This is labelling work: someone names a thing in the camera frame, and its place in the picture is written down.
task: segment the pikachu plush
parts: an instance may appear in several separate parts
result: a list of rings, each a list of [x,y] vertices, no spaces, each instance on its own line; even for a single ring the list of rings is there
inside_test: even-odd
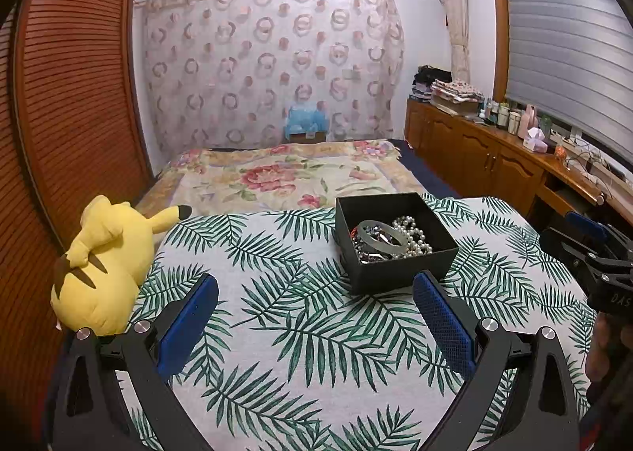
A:
[[[51,306],[73,331],[97,336],[125,331],[138,287],[154,259],[153,234],[191,215],[191,207],[169,207],[146,218],[130,203],[113,205],[96,196],[83,210],[81,230],[53,270]]]

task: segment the white curtain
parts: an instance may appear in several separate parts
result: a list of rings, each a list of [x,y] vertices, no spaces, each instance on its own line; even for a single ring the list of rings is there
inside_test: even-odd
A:
[[[468,69],[468,0],[444,0],[451,38],[453,80],[470,83]]]
[[[150,0],[145,64],[166,156],[266,148],[289,108],[330,140],[388,138],[404,36],[394,0]]]

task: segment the window blind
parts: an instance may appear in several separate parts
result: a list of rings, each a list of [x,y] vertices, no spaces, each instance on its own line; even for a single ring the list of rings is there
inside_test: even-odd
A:
[[[615,0],[508,0],[506,97],[633,160],[633,29]]]

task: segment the floral bedspread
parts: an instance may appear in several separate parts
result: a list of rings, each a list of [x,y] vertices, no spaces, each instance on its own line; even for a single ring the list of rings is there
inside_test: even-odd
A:
[[[232,153],[192,150],[173,160],[136,209],[195,215],[333,207],[336,196],[425,192],[388,141],[284,144]]]
[[[584,413],[594,312],[569,271],[505,202],[423,198],[460,247],[447,292],[510,330],[554,328]],[[460,389],[411,288],[350,295],[333,226],[332,208],[226,214],[189,218],[163,241],[131,320],[156,317],[201,273],[216,277],[217,309],[171,381],[213,449],[416,450]],[[513,375],[504,373],[473,447],[490,439]],[[159,449],[121,379],[143,444]]]

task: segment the metal screw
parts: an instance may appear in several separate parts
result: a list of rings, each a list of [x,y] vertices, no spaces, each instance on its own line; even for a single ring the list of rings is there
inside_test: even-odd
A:
[[[140,320],[134,324],[134,331],[136,333],[145,333],[152,326],[152,323],[148,320]]]
[[[79,340],[86,340],[88,337],[90,337],[90,328],[81,328],[81,330],[75,333],[75,336]]]
[[[490,317],[486,317],[481,321],[481,326],[488,331],[497,331],[499,329],[499,323]]]
[[[543,337],[552,340],[556,336],[556,331],[552,330],[549,326],[546,326],[540,332],[543,334]]]

